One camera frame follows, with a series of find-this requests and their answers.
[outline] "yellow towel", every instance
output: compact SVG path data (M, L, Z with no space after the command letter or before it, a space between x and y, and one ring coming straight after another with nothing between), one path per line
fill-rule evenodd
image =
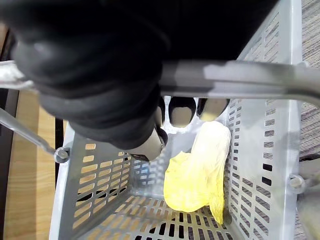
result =
M231 134L217 121L205 122L191 153L170 159L164 178L164 200L176 211L193 212L210 206L215 220L223 223L224 168Z

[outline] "metal bar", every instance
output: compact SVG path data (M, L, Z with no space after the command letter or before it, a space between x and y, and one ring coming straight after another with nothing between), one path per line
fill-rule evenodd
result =
M7 113L5 110L0 108L0 124L6 126L8 129L11 129L15 133L21 135L25 139L29 140L30 142L34 143L35 145L41 147L47 153L54 155L56 150L48 144L46 140L42 137L38 136L37 134L30 131L28 128L23 126L21 123L18 122L13 116Z
M164 65L161 95L295 99L320 106L320 70L249 61L179 61Z

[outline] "bolt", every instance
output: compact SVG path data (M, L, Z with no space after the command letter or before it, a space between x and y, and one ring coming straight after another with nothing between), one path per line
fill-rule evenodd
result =
M301 179L297 178L297 177L295 177L295 178L290 180L290 186L295 188L295 189L300 188L302 186L302 183L303 182L301 181Z
M65 150L63 150L63 149L58 149L57 151L56 151L56 155L58 156L58 157L60 157L61 159L66 159L66 158L68 158L68 153L65 151Z
M69 160L68 147L59 147L54 153L54 160L58 164L64 164Z
M298 174L290 175L289 186L291 191L295 194L302 194L306 190L306 182Z

